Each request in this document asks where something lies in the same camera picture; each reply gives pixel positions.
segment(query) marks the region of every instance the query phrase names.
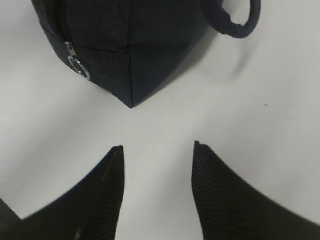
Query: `zipper pull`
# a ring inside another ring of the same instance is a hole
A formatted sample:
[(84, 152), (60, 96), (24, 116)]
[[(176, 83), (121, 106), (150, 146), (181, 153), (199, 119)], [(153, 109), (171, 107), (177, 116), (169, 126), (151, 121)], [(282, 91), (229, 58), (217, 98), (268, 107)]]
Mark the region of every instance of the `zipper pull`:
[(77, 58), (77, 53), (76, 53), (76, 51), (74, 49), (74, 45), (72, 44), (72, 42), (67, 41), (67, 42), (65, 42), (65, 45), (66, 45), (66, 47), (67, 47), (67, 49), (69, 51), (70, 56), (74, 57), (74, 58)]
[(88, 70), (81, 64), (81, 62), (78, 60), (78, 56), (77, 53), (74, 49), (74, 45), (72, 44), (72, 42), (66, 41), (64, 43), (68, 49), (69, 55), (68, 59), (69, 62), (71, 64), (71, 66), (73, 67), (73, 69), (82, 77), (84, 77), (87, 80), (91, 79), (90, 73), (88, 72)]

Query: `navy fabric bag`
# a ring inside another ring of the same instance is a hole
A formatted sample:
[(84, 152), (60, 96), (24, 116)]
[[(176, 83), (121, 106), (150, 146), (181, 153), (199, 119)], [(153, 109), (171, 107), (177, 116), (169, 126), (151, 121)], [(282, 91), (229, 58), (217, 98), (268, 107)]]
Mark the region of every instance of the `navy fabric bag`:
[(207, 29), (247, 37), (261, 0), (251, 0), (246, 25), (234, 24), (223, 0), (32, 0), (57, 56), (72, 70), (133, 108), (178, 67)]

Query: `metal zipper ring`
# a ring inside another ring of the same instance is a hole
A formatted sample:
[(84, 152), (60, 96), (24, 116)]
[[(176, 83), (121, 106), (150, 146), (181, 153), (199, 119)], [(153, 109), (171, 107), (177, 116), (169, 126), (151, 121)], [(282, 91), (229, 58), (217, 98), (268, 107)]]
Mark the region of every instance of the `metal zipper ring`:
[(88, 70), (85, 68), (85, 66), (83, 66), (81, 64), (81, 62), (73, 57), (73, 56), (68, 56), (69, 62), (71, 64), (71, 66), (73, 67), (73, 69), (82, 77), (84, 77), (85, 79), (87, 79), (88, 81), (91, 79), (90, 73), (88, 72)]

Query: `white table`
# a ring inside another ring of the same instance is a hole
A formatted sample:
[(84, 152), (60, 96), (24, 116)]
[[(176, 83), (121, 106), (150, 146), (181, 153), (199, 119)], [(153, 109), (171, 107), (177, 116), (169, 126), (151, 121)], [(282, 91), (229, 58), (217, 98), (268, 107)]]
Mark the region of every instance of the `white table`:
[[(248, 2), (229, 4), (235, 21)], [(117, 239), (203, 239), (191, 189), (199, 140), (320, 224), (319, 8), (263, 1), (250, 38), (210, 30), (175, 81), (130, 110), (58, 60), (28, 0), (1, 1), (0, 197), (25, 218), (124, 145)]]

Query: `fabric loop handle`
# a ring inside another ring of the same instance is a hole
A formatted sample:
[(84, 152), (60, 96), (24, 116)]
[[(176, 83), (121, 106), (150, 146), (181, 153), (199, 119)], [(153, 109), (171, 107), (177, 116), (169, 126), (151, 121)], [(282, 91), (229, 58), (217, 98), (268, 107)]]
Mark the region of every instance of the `fabric loop handle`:
[(232, 22), (223, 8), (223, 0), (201, 0), (201, 10), (209, 24), (219, 33), (236, 39), (248, 37), (257, 27), (261, 15), (261, 0), (250, 0), (250, 17), (245, 25)]

